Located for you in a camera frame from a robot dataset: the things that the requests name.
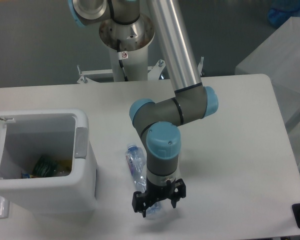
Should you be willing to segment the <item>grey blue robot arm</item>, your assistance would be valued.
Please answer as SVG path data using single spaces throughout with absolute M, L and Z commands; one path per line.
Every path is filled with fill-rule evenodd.
M 184 181 L 176 178 L 181 150 L 179 126 L 210 116 L 219 107 L 215 91 L 201 81 L 179 3 L 149 0 L 147 5 L 175 96 L 158 103 L 140 99 L 129 110 L 146 150 L 146 189 L 132 197 L 133 210 L 143 216 L 157 202 L 168 199 L 175 207 L 186 197 Z

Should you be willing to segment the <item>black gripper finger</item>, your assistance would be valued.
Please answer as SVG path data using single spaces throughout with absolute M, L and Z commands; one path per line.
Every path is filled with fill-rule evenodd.
M 142 217 L 147 216 L 147 209 L 150 207 L 147 191 L 135 191 L 132 196 L 132 208 L 135 213 L 141 213 Z
M 169 191 L 169 199 L 172 207 L 175 209 L 177 207 L 177 202 L 185 197 L 186 184 L 182 178 L 179 178 L 171 184 L 171 189 Z

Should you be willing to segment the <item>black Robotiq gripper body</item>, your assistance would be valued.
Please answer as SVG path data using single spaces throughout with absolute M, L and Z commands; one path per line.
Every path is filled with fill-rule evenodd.
M 146 203 L 156 203 L 166 199 L 173 199 L 175 197 L 176 181 L 167 181 L 167 185 L 155 185 L 149 180 L 146 182 Z

